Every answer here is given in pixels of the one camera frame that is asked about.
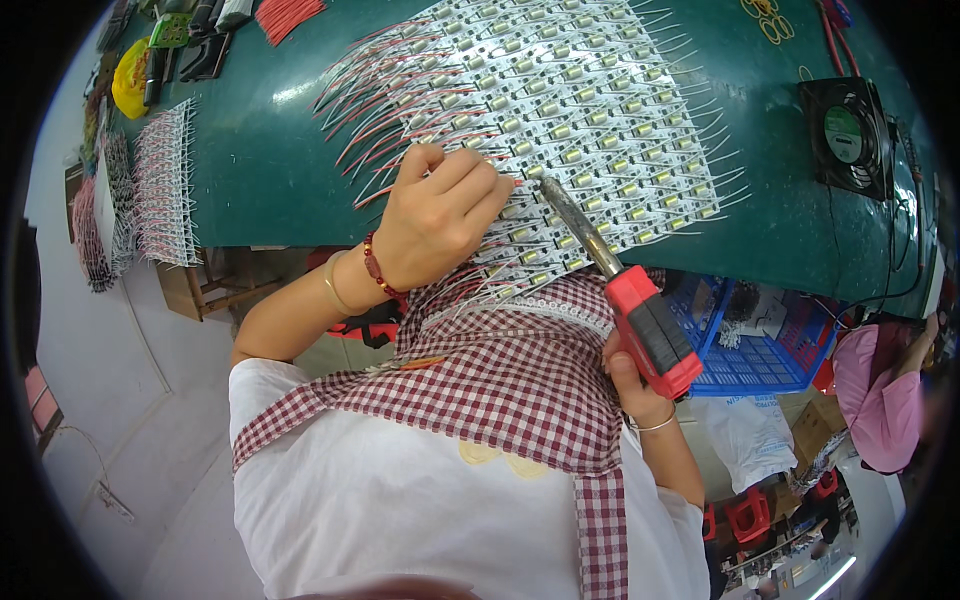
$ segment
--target red soldering iron handle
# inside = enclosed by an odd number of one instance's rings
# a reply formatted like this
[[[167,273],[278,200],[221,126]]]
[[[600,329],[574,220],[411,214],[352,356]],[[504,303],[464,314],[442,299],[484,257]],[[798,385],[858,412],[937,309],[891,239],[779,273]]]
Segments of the red soldering iron handle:
[[[704,366],[643,268],[615,276],[604,296],[624,350],[654,392],[669,399],[685,394]]]

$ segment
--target red and white gingham fabric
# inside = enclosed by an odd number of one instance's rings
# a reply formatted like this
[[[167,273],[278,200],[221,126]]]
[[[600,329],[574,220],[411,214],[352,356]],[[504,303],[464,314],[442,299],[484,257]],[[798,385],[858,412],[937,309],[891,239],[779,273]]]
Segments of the red and white gingham fabric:
[[[453,317],[455,311],[443,311],[456,294],[437,302],[435,288],[417,290],[396,334],[396,360],[439,355],[442,363],[376,375],[337,372],[299,386],[241,430],[233,470],[329,409],[499,448],[574,475],[583,596],[625,598],[623,420],[600,370],[604,337],[595,325],[612,327],[602,291],[600,276],[580,272],[523,299],[544,300],[540,305],[556,316],[507,304]],[[423,326],[431,316],[432,324]]]

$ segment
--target white circuit board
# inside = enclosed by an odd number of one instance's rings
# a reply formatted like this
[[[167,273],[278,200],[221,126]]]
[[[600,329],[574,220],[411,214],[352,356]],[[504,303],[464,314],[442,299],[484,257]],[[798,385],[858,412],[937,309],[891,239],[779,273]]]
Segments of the white circuit board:
[[[328,70],[315,107],[325,129],[354,127],[344,156],[354,153],[346,164],[367,182],[354,204],[389,191],[415,142],[474,148],[513,175],[519,185],[473,258],[485,275],[477,301],[591,264],[539,197],[537,176],[560,180],[614,252],[724,218],[749,197],[728,185],[743,168],[713,175],[721,169],[711,165],[737,154],[716,152],[729,139],[721,109],[686,64],[695,50],[672,13],[646,8],[444,0],[362,40]]]

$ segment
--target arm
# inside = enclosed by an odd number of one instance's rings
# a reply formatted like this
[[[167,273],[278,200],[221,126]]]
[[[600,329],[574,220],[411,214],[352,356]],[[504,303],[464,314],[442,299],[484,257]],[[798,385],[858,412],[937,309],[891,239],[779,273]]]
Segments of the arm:
[[[686,444],[680,422],[670,417],[674,410],[672,400],[657,396],[640,379],[634,359],[620,350],[620,334],[616,329],[604,346],[604,359],[607,372],[620,394],[620,405],[634,418],[638,427],[654,427],[670,420],[664,427],[640,432],[643,460],[650,467],[654,481],[704,510],[704,481],[690,446]]]
[[[403,292],[449,273],[477,249],[513,189],[513,178],[498,176],[474,150],[445,155],[440,146],[412,146],[373,237],[384,280]],[[355,312],[388,299],[364,258],[357,246],[332,274],[337,296]],[[329,295],[324,271],[302,276],[250,311],[233,343],[232,366],[254,357],[292,361],[346,316]]]
[[[926,318],[926,327],[920,334],[920,337],[914,340],[910,346],[906,347],[906,350],[903,352],[903,357],[894,366],[893,381],[900,379],[901,376],[909,372],[920,371],[920,367],[924,364],[926,354],[930,351],[930,347],[933,346],[933,340],[937,337],[939,328],[937,313],[934,312]]]

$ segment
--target pink shirt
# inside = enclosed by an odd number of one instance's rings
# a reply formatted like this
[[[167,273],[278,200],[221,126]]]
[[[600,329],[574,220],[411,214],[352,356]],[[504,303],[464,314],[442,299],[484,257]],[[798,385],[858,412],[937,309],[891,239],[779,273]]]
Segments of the pink shirt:
[[[878,325],[866,325],[840,341],[833,353],[833,382],[860,457],[871,468],[892,473],[906,467],[917,448],[924,400],[918,372],[892,380],[887,369],[871,383],[877,332]]]

